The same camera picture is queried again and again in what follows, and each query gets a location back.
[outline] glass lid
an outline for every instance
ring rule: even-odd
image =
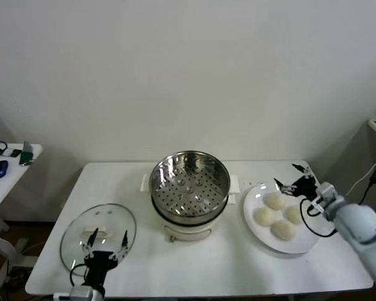
[[[128,251],[131,250],[137,223],[132,212],[119,204],[103,204],[92,207],[74,219],[61,239],[60,257],[64,266],[71,270],[75,265],[84,263],[82,244],[98,228],[93,251],[111,251],[117,254],[121,249],[127,232]],[[76,268],[74,273],[82,276],[85,267]]]

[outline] floor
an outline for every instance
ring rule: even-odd
[[[7,233],[3,233],[3,238],[10,241],[12,244],[18,241],[21,237],[29,238],[27,247],[33,246],[35,244],[44,242],[49,237],[53,226],[51,225],[11,225],[10,230]],[[43,248],[43,243],[35,246],[25,253],[25,255],[38,256]],[[4,264],[4,257],[0,255],[0,268]],[[28,274],[23,271],[16,271],[13,275],[10,284],[0,289],[0,301],[38,301],[42,300],[39,297],[33,297],[28,295],[24,291],[24,286],[26,280],[28,279]],[[376,301],[376,288],[371,288],[369,290],[355,291],[355,292],[342,292],[335,293],[333,295],[297,295],[292,298],[286,296],[281,297],[249,297],[249,298],[224,298],[224,299],[213,299],[218,301],[232,301],[232,300],[257,300],[257,301],[319,301],[319,300],[329,300],[329,301],[361,301],[361,300],[373,300]]]

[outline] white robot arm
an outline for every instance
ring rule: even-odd
[[[339,196],[329,183],[323,183],[311,202],[332,221],[338,233],[357,252],[364,267],[376,281],[376,213],[369,206],[351,204]]]
[[[344,197],[338,195],[334,186],[327,182],[317,187],[316,179],[312,176],[309,167],[296,164],[293,164],[293,166],[304,176],[292,185],[284,185],[274,179],[280,191],[289,196],[304,196],[310,200],[311,206],[307,209],[308,215],[318,216],[322,214],[328,221],[333,222],[336,228],[329,235],[320,236],[329,237],[337,231],[357,252],[364,267],[376,281],[375,211],[369,206],[347,202]]]

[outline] wooden floor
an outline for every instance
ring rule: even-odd
[[[46,241],[49,237],[50,231],[52,226],[50,225],[29,225],[29,226],[20,226],[20,225],[12,225],[10,230],[7,233],[3,233],[3,238],[10,241],[12,244],[15,244],[19,238],[26,237],[29,239],[28,245],[33,246],[37,243],[42,241]],[[25,255],[34,255],[38,256],[43,248],[44,244],[41,244],[25,253]],[[5,260],[4,257],[0,255],[0,268],[4,264]],[[21,289],[17,292],[9,292],[4,287],[0,289],[0,297],[3,301],[26,301],[29,299],[30,301],[38,301],[39,297],[31,298],[24,291],[24,285],[21,284]],[[288,297],[250,297],[250,298],[224,298],[224,299],[213,299],[213,300],[220,300],[220,301],[232,301],[232,300],[257,300],[257,301],[289,301]],[[342,293],[335,293],[334,295],[297,295],[294,297],[295,301],[308,301],[308,300],[329,300],[329,301],[361,301],[361,300],[370,300],[376,301],[376,288],[371,288],[369,290],[362,290],[356,292],[342,292]]]

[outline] steamed bun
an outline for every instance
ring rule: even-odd
[[[273,210],[282,210],[286,206],[286,201],[281,197],[281,192],[275,191],[266,195],[266,205]]]
[[[253,215],[255,221],[264,227],[269,227],[276,219],[275,213],[268,207],[259,208]]]
[[[291,206],[286,210],[286,217],[287,219],[292,222],[293,224],[303,224],[301,213],[300,213],[300,205]]]
[[[282,240],[292,240],[295,237],[295,229],[293,224],[283,219],[271,225],[271,232]]]

